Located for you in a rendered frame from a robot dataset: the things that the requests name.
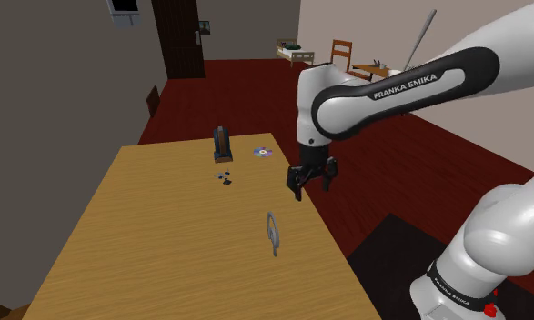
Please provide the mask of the dark brown door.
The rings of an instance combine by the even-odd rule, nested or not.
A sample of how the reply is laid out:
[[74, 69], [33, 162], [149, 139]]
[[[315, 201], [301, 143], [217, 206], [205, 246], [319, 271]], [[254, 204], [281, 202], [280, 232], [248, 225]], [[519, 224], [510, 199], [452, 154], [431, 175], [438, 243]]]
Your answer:
[[196, 0], [151, 0], [168, 79], [204, 78]]

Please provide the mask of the dark brown wall box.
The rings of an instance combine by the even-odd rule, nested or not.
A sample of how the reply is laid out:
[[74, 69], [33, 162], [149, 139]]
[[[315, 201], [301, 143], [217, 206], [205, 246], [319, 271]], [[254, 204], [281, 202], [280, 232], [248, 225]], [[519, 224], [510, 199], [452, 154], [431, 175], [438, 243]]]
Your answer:
[[151, 117], [154, 117], [160, 105], [160, 95], [158, 93], [158, 89], [156, 85], [154, 85], [149, 91], [146, 97], [146, 105], [147, 105], [149, 115]]

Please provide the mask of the white framed window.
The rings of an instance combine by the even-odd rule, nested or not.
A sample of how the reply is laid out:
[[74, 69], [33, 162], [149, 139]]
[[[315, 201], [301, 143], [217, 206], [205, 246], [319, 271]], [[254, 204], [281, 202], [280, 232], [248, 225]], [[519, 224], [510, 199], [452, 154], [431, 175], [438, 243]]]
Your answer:
[[140, 24], [137, 0], [106, 0], [109, 14], [117, 28], [132, 27]]

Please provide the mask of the black robot stand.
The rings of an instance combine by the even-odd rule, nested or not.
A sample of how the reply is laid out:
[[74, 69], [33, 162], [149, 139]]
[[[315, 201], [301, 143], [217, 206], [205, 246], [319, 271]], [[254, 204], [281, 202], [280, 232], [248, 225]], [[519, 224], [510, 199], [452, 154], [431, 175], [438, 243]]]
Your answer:
[[[438, 239], [390, 214], [348, 263], [382, 320], [421, 320], [409, 286], [445, 248]], [[534, 294], [509, 280], [499, 285], [498, 307], [507, 320], [534, 320]]]

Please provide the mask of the brown wooden desk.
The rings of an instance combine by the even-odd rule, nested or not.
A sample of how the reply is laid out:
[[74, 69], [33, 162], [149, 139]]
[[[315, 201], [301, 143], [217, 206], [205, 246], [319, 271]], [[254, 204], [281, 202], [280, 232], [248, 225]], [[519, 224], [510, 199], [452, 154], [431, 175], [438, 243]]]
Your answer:
[[353, 74], [359, 75], [360, 77], [368, 81], [371, 81], [374, 76], [380, 78], [389, 77], [389, 74], [391, 72], [388, 66], [385, 64], [381, 64], [379, 60], [374, 60], [373, 63], [370, 65], [352, 65], [350, 71]]

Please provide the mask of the blue and brown holder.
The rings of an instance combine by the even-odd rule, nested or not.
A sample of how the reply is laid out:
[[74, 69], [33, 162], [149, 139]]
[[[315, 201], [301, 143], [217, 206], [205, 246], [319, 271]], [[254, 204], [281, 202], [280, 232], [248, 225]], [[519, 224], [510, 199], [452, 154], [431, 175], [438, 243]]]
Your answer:
[[215, 163], [232, 162], [233, 155], [230, 148], [229, 133], [224, 126], [218, 126], [213, 131], [214, 137], [214, 160]]

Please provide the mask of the brown wooden furniture corner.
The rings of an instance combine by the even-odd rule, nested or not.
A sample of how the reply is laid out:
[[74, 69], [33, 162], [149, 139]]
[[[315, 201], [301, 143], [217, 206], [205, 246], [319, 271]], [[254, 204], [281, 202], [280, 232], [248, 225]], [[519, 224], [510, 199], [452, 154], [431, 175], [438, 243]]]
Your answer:
[[23, 305], [16, 309], [9, 309], [0, 305], [0, 320], [22, 320], [30, 305]]

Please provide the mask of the light wooden table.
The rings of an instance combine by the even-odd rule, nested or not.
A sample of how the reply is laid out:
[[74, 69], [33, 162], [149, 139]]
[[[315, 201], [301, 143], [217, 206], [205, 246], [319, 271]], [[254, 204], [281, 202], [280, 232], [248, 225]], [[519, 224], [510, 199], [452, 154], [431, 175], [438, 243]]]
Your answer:
[[274, 137], [231, 148], [225, 164], [212, 139], [122, 148], [23, 320], [380, 320], [310, 199], [287, 189]]

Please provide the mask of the grey slanted rod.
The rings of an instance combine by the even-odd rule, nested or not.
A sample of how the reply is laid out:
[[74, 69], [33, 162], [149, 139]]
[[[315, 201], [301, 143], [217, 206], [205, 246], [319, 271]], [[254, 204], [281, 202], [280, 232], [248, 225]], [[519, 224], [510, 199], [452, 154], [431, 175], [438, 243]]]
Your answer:
[[427, 17], [423, 27], [421, 28], [421, 30], [420, 30], [420, 32], [418, 34], [417, 40], [416, 40], [416, 42], [415, 42], [415, 44], [414, 44], [414, 46], [413, 46], [413, 48], [412, 48], [412, 50], [411, 50], [411, 52], [410, 52], [410, 54], [408, 56], [407, 62], [404, 65], [403, 71], [408, 70], [408, 67], [410, 66], [410, 62], [411, 62], [414, 54], [418, 50], [418, 47], [419, 47], [422, 39], [426, 35], [426, 33], [427, 33], [427, 31], [428, 31], [428, 29], [429, 29], [429, 27], [430, 27], [435, 15], [437, 13], [437, 11], [438, 10], [436, 8], [434, 8], [429, 12], [428, 17]]

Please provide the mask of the small wooden bed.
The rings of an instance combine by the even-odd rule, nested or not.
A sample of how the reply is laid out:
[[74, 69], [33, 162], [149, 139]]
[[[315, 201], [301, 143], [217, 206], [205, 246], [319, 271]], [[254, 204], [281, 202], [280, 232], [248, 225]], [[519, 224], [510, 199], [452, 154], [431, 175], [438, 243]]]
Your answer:
[[314, 64], [315, 53], [303, 50], [296, 38], [279, 38], [277, 40], [277, 56], [284, 58], [293, 66], [295, 62]]

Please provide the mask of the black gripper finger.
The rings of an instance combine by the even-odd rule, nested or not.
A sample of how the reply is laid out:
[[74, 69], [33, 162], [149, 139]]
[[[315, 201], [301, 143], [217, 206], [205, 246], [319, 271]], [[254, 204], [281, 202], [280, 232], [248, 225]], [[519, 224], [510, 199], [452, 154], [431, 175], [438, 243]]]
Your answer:
[[293, 192], [295, 199], [302, 200], [301, 190], [303, 185], [310, 179], [312, 170], [304, 166], [290, 166], [287, 169], [287, 187]]
[[327, 160], [325, 171], [322, 175], [322, 189], [325, 192], [329, 191], [330, 184], [337, 175], [338, 175], [338, 162], [333, 156], [331, 156]]

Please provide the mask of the brown wooden chair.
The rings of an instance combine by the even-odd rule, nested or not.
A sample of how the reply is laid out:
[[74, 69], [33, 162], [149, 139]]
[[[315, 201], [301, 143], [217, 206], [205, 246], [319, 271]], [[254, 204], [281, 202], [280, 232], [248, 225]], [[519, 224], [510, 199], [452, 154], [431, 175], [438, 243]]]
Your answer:
[[352, 56], [352, 47], [353, 44], [349, 41], [333, 39], [330, 53], [330, 63], [334, 63], [334, 57], [340, 56], [347, 59], [346, 72], [355, 77], [361, 78], [363, 80], [371, 81], [372, 75], [365, 75], [360, 72], [351, 71], [351, 56]]

